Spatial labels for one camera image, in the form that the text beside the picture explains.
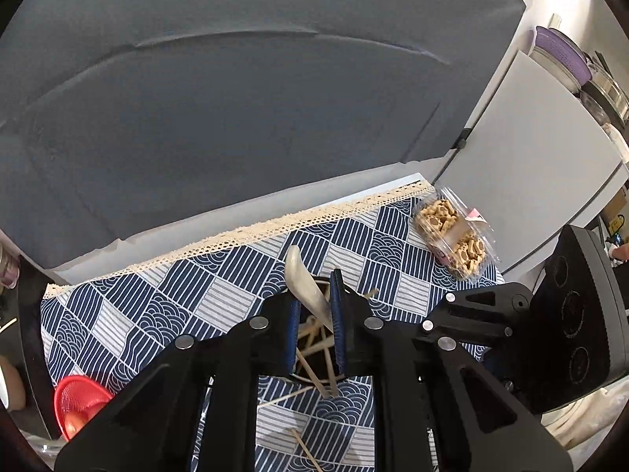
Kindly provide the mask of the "wooden chopstick long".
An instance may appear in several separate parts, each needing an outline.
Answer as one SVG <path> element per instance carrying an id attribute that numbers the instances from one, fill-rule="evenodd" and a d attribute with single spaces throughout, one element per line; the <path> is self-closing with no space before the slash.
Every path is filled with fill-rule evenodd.
<path id="1" fill-rule="evenodd" d="M 306 457 L 313 464 L 314 470 L 316 470 L 316 472 L 323 472 L 322 467 L 316 461 L 316 458 L 313 457 L 313 454 L 310 453 L 309 449 L 305 445 L 305 442 L 302 440 L 301 435 L 298 433 L 298 431 L 295 428 L 290 428 L 290 433 L 292 437 L 294 438 L 294 440 L 296 441 L 296 443 L 298 444 L 298 446 L 304 451 Z"/>

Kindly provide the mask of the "white ceramic soup spoon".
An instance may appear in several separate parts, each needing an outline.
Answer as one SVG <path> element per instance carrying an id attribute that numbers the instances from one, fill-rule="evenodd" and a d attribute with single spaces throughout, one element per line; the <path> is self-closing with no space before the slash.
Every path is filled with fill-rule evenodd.
<path id="1" fill-rule="evenodd" d="M 301 251 L 291 245 L 285 259 L 285 280 L 289 291 L 307 308 L 328 330 L 333 330 L 331 307 L 324 294 L 305 268 Z"/>

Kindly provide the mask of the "clear box of cookies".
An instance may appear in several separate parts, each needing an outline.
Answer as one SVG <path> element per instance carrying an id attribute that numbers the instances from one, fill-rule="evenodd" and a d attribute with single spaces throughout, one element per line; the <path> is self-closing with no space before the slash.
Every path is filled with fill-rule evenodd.
<path id="1" fill-rule="evenodd" d="M 433 188 L 413 213 L 413 225 L 437 261 L 457 280 L 476 281 L 496 266 L 494 230 L 477 208 L 451 189 Z"/>

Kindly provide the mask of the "wooden chopstick short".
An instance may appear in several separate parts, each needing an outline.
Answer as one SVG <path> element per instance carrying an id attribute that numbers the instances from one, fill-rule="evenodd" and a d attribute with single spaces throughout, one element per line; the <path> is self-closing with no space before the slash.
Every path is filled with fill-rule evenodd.
<path id="1" fill-rule="evenodd" d="M 334 364 L 333 364 L 333 361 L 331 360 L 331 352 L 329 351 L 330 347 L 331 346 L 324 348 L 324 357 L 325 357 L 325 363 L 326 363 L 326 371 L 328 375 L 329 389 L 331 389 L 331 396 L 337 397 L 339 396 L 339 390 L 338 390 L 338 383 L 337 383 L 336 374 L 334 370 Z"/>

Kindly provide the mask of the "wooden chopstick crossed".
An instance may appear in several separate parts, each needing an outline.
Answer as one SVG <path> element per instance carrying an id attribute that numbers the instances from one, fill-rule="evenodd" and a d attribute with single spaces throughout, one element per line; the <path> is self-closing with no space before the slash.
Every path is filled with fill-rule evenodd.
<path id="1" fill-rule="evenodd" d="M 301 351 L 297 348 L 295 350 L 295 353 L 296 353 L 296 358 L 298 358 L 298 362 L 301 364 L 303 369 L 306 371 L 309 379 L 313 383 L 313 386 L 316 387 L 316 389 L 319 391 L 319 393 L 321 394 L 321 396 L 323 398 L 330 397 L 331 394 L 329 394 L 328 391 L 325 389 L 325 387 L 323 386 L 323 383 L 321 382 L 320 378 L 318 376 L 316 376 L 315 371 L 313 371 L 313 368 L 309 365 L 308 361 L 303 356 Z"/>

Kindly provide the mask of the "red bowl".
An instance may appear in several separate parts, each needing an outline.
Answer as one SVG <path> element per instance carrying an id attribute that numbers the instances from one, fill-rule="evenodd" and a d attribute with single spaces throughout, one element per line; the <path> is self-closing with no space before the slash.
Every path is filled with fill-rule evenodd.
<path id="1" fill-rule="evenodd" d="M 86 376 L 62 378 L 55 387 L 53 407 L 64 439 L 72 440 L 112 398 L 109 390 Z"/>

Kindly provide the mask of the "black metal utensil cup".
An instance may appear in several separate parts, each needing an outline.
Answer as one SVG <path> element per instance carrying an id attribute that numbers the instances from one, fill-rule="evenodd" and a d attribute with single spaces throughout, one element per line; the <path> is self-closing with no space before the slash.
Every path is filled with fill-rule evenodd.
<path id="1" fill-rule="evenodd" d="M 331 288 L 329 282 L 322 277 L 316 277 L 316 284 L 324 294 L 324 296 L 331 297 Z M 375 298 L 375 295 L 379 294 L 379 288 L 371 288 L 366 292 L 358 291 L 357 288 L 351 288 L 347 284 L 343 286 L 343 290 L 350 294 L 356 294 L 362 297 L 368 302 Z M 331 346 L 329 351 L 331 352 L 331 360 L 334 364 L 334 370 L 336 374 L 337 382 L 341 382 L 343 379 L 343 373 L 339 372 L 338 365 L 335 358 L 335 344 L 334 336 L 331 330 L 328 330 L 322 323 L 315 318 L 314 315 L 309 314 L 306 317 L 305 323 L 301 323 L 301 328 L 298 331 L 298 349 L 308 361 L 309 365 L 313 368 L 325 388 L 329 390 L 328 375 L 326 371 L 326 363 L 324 357 L 324 348 Z M 298 362 L 298 358 L 295 357 L 294 369 L 291 373 L 296 382 L 302 382 L 304 385 L 312 384 L 306 371 Z"/>

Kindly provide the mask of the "blue white patterned tablecloth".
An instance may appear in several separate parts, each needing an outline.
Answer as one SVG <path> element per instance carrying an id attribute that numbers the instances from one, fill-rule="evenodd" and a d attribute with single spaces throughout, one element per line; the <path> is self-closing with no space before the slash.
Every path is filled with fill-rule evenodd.
<path id="1" fill-rule="evenodd" d="M 285 257 L 296 245 L 310 273 L 340 269 L 344 282 L 371 299 L 383 320 L 421 322 L 447 292 L 462 291 L 416 233 L 414 195 L 398 196 L 351 214 L 275 227 L 219 251 L 202 249 L 178 260 L 53 290 L 42 301 L 40 334 L 51 379 L 90 377 L 118 392 L 181 335 L 204 340 L 226 334 L 283 290 Z M 264 377 L 259 402 L 301 389 Z M 295 428 L 323 471 L 374 467 L 370 379 L 343 382 L 339 396 L 312 389 L 258 415 L 255 467 L 259 471 L 316 471 L 290 433 Z"/>

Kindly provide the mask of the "white cabinet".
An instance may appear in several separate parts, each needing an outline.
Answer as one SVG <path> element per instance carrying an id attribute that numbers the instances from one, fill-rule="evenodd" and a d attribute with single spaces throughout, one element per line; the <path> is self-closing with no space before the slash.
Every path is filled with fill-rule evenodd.
<path id="1" fill-rule="evenodd" d="M 552 254 L 564 225 L 586 226 L 627 178 L 594 117 L 519 53 L 438 181 L 493 227 L 498 268 L 512 281 Z"/>

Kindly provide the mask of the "purple lidded pot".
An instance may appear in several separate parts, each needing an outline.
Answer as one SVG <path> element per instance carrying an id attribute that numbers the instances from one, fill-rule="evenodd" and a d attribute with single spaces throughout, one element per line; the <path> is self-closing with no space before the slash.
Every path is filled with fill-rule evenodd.
<path id="1" fill-rule="evenodd" d="M 560 31 L 536 26 L 529 57 L 572 94 L 578 94 L 592 79 L 584 54 Z"/>

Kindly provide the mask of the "grey backdrop board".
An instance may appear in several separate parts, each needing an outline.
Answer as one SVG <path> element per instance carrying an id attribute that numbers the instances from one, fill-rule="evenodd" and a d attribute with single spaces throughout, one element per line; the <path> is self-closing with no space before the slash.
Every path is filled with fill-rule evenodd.
<path id="1" fill-rule="evenodd" d="M 1 228 L 53 269 L 301 184 L 442 155 L 522 0 L 24 0 Z"/>

